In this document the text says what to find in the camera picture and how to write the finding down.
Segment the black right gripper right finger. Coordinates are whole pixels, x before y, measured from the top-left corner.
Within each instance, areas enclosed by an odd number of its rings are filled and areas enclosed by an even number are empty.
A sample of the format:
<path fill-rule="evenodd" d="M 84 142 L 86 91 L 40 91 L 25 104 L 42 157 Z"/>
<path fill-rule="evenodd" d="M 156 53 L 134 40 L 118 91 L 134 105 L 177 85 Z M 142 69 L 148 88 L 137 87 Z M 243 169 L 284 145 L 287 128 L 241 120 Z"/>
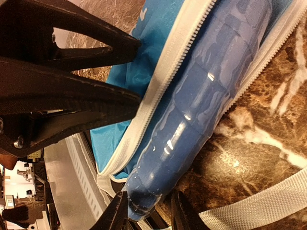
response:
<path fill-rule="evenodd" d="M 171 227 L 173 230 L 209 230 L 181 191 L 172 193 Z"/>

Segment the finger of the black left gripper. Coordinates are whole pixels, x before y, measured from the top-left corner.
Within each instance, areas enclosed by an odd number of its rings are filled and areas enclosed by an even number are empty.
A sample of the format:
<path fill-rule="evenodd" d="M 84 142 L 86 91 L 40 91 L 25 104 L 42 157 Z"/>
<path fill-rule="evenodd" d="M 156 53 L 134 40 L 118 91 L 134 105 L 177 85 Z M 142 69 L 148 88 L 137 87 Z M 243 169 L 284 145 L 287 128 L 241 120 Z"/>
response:
<path fill-rule="evenodd" d="M 70 135 L 132 119 L 138 94 L 9 58 L 0 60 L 0 147 L 25 157 Z"/>
<path fill-rule="evenodd" d="M 3 0 L 0 55 L 72 72 L 132 62 L 140 40 L 69 0 Z"/>

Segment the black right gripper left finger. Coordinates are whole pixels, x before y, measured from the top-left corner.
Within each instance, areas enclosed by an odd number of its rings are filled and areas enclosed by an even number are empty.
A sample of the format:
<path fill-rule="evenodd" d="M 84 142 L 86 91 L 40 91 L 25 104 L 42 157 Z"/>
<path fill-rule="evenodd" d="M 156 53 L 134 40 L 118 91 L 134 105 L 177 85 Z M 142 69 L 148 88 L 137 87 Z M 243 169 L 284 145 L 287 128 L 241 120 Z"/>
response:
<path fill-rule="evenodd" d="M 128 195 L 118 192 L 90 230 L 127 230 Z"/>

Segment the blue badminton racket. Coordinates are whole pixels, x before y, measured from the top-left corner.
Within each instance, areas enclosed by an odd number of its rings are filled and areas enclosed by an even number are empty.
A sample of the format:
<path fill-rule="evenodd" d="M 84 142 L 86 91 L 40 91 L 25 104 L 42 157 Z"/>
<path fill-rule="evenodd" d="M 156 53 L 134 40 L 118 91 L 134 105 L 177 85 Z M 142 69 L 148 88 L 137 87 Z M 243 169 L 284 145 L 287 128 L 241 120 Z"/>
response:
<path fill-rule="evenodd" d="M 212 135 L 260 46 L 270 0 L 219 0 L 163 95 L 125 184 L 128 217 L 139 221 L 176 185 Z"/>

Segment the blue racket bag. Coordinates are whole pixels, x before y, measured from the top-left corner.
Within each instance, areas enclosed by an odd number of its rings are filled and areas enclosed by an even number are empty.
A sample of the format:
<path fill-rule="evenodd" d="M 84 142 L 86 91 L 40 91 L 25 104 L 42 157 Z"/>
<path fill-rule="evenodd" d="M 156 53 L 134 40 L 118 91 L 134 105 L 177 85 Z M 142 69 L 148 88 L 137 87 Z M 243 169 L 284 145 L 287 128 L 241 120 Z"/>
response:
<path fill-rule="evenodd" d="M 132 31 L 142 46 L 132 63 L 113 66 L 107 78 L 111 85 L 139 93 L 142 97 L 140 107 L 129 121 L 90 131 L 97 184 L 110 195 L 114 195 L 112 181 L 126 184 L 138 161 L 136 151 L 148 125 L 217 1 L 147 0 L 144 3 Z M 263 71 L 307 9 L 304 0 L 271 2 L 270 21 L 255 58 L 222 115 Z"/>

